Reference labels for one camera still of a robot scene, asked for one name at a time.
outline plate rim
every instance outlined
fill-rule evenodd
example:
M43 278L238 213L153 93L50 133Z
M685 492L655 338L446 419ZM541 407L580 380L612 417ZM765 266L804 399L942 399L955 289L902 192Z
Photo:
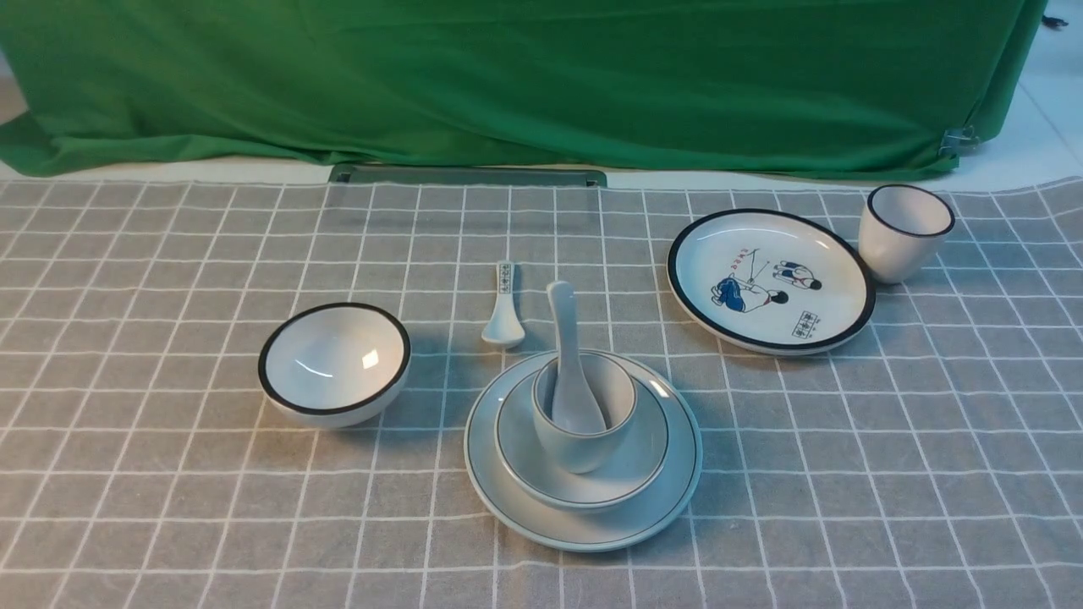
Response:
M561 549L561 550L566 550L566 552L578 552L578 553L592 554L592 553L599 553L599 552L611 552L611 550L614 550L614 549L621 549L621 548L625 548L625 547L635 545L635 544L640 543L642 541L645 541L645 540L654 536L655 534L660 533L663 529L665 529L666 527L668 527L669 524L671 524L677 518L680 517L681 513L688 507L688 504L692 501L692 495L695 494L695 490L700 485L700 478L703 476L703 432L701 431L700 424L696 420L695 414L692 412L691 406L688 405L688 402L686 402L684 399L680 396L680 392L678 392L673 387L673 385L664 376L662 376L656 371L654 371L654 368L652 368L652 367L650 367L650 366L648 366L645 364L641 364L641 363L639 363L636 360L632 360L630 358L626 358L624 355L618 355L616 353L611 353L611 352L608 352L608 351L597 351L597 350L593 350L593 349L584 349L584 351L593 351L596 353L604 354L606 357L613 357L613 358L615 358L617 360L625 360L625 361L630 362L630 363L632 363L635 365L638 365L639 367L641 367L643 370L647 370L647 371L650 371L651 373L653 373L654 376L657 377L658 381L662 384L662 386L664 388L673 391L674 399L681 406L682 413L688 418L689 425L692 427L693 436L695 438L695 463L693 464L692 472L689 476L688 482L687 482L687 484L684 487L683 494L680 496L680 498L677 501L677 503L673 506L673 508L670 508L669 511L667 511L665 514L665 516L663 516L662 518L660 518L658 520L656 520L650 527L643 528L640 531L638 531L638 532L636 532L636 533L634 533L631 535L628 535L628 536L625 536L625 537L621 537L618 540L613 540L613 541L603 542L603 543L569 542L569 541L558 540L558 539L554 539L554 537L543 535L540 533L536 533L536 532L534 532L534 531L532 531L532 530L523 527L519 522L516 522L510 516L508 516L507 514L505 514L504 510L497 508L496 505L493 504L492 500L481 489L481 485L478 483L478 477L477 477L477 475L473 471L473 467L471 467L471 463L472 462L470 459L470 435L468 432L470 430L471 424L473 423L474 414L477 414L477 412L478 412L478 405L481 403L482 398L490 391L490 389L492 389L493 385L495 385L496 381L499 380L501 377L504 377L505 375L509 374L511 371L513 371L513 370L516 370L516 368L518 368L520 366L523 366L524 364L526 364L527 362L530 362L532 360L535 360L535 359L537 359L537 358L539 358L542 355L546 355L546 354L551 355L551 354L556 353L556 351L548 351L548 352L537 353L535 355L529 357L529 358L526 358L526 359L518 362L517 364L512 365L511 367L505 370L500 374L498 374L495 377L493 377L493 380L491 380L488 383L488 385L486 385L485 388L482 389L481 393L478 394L478 399L474 400L473 405L470 407L470 414L467 416L467 420L466 420L466 424L464 426L462 458L465 461L464 465L467 466L466 467L467 477L470 478L470 484L473 487L474 492L478 494L478 497L485 505L485 507L493 514L493 516L495 516L496 519L499 520L501 523L504 523L506 527L508 527L509 529L511 529L514 532L519 533L520 535L522 535L522 536L524 536L524 537L526 537L526 539L529 539L529 540L531 540L531 541L533 541L535 543L538 543L538 544L542 544L544 546L547 546L547 547L551 547L551 548L556 548L556 549Z
M854 322L850 324L849 327L830 338L817 340L815 342L797 345L797 344L771 342L769 340L760 340L758 338L745 336L743 334L740 334L738 332L734 332L718 324L717 322L708 318L706 314L704 314L695 304L692 303L692 300L684 293L684 287L681 285L680 280L677 276L677 255L680 251L681 245L684 244L684 242L688 239L688 236L695 229L700 228L703 224L706 224L707 222L717 220L718 218L723 218L726 216L735 216L740 213L752 213L752 215L762 213L767 216L778 216L790 220L795 220L797 222L800 222L801 224L805 224L807 226L810 226L819 231L820 233L823 233L824 235L831 237L836 244L841 246L843 250L849 254L850 258L858 265L858 270L861 271L861 277L865 281L865 304L862 308L861 313L858 315L858 319L854 320ZM843 237L836 235L826 228L821 226L815 222L812 222L811 220L806 220L800 216L795 216L793 213L787 213L785 211L775 211L773 209L726 209L722 211L716 211L715 213L709 213L707 216L704 216L703 218L695 220L688 226L684 226L684 229L680 232L680 234L677 235L677 238L674 239L673 245L669 246L669 254L666 257L666 275L668 275L669 278L669 288L673 290L674 296L677 297L677 300L681 303L681 307L684 309L684 311L688 312L690 315L692 315L692 318L694 318L697 322L700 322L701 324L705 325L707 328L713 331L714 333L718 334L719 336L722 336L723 338L740 340L741 342L744 342L746 345L752 345L762 349L773 349L777 351L784 351L787 353L822 351L835 345L838 345L839 342L849 340L859 332L861 332L861 329L865 327L865 325L869 324L869 320L873 315L873 309L876 307L876 287L873 284L872 275L869 272L869 267L861 259L861 257L858 256L858 252L853 249L853 247L850 244L846 243L846 241L843 239Z

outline white spoon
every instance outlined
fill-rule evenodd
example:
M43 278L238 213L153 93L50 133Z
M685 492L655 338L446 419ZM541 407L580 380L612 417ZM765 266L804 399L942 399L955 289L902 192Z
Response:
M552 422L572 433L605 431L605 418L595 400L579 361L579 333L575 321L575 290L567 282L546 288L552 320L557 323L557 386L552 390Z
M523 341L526 333L516 315L516 302L511 290L516 285L516 264L501 260L496 264L496 304L493 316L481 332L481 339L501 349L511 349Z

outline green backdrop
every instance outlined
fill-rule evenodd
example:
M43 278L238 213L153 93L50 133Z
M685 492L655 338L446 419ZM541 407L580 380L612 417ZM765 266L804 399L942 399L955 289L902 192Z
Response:
M915 179L996 134L1044 0L3 0L48 176L224 155Z

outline child illustration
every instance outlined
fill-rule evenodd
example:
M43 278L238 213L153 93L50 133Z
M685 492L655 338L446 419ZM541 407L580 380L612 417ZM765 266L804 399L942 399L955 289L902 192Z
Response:
M823 283L812 275L812 271L808 267L798 264L797 262L782 260L774 265L774 273L771 276L801 289L820 289L823 287Z
M756 275L767 267L767 263L765 263L764 267L760 267L759 271L753 272L753 269L756 267L756 251L754 249L741 256L742 261L745 256L752 258L748 264L748 278L738 278L735 273L730 273L730 276L718 282L718 285L710 288L713 295L712 302L738 313L747 313L771 302L785 304L790 301L790 296L785 291L767 289L756 284Z

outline white cup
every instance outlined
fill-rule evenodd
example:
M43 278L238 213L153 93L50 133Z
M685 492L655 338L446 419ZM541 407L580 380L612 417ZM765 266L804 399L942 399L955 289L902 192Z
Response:
M936 254L955 213L937 195L905 184L887 184L869 194L861 215L858 252L873 278L900 283Z
M557 384L557 359L553 358L534 378L534 429L546 453L572 474L597 469L621 445L636 413L636 384L613 360L580 352L587 385L602 409L605 430L598 433L573 433L558 427L549 414Z

